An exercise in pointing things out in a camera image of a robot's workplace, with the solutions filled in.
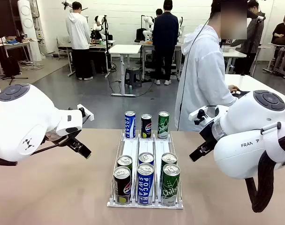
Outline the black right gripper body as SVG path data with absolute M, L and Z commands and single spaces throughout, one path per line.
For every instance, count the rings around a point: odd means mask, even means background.
M 204 143 L 201 145 L 201 147 L 215 147 L 217 144 L 217 140 L 215 139 L 212 131 L 213 124 L 214 119 L 211 117 L 201 119 L 199 126 L 201 126 L 202 129 L 199 134 L 204 140 Z

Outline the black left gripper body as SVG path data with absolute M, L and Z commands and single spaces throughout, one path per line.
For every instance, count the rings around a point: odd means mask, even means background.
M 47 132 L 45 134 L 45 140 L 54 144 L 59 144 L 59 147 L 79 145 L 80 142 L 76 139 L 76 136 L 82 131 L 81 129 L 78 129 L 77 127 L 70 127 L 63 129 L 63 131 L 65 132 L 63 136 L 55 133 L 55 130 Z

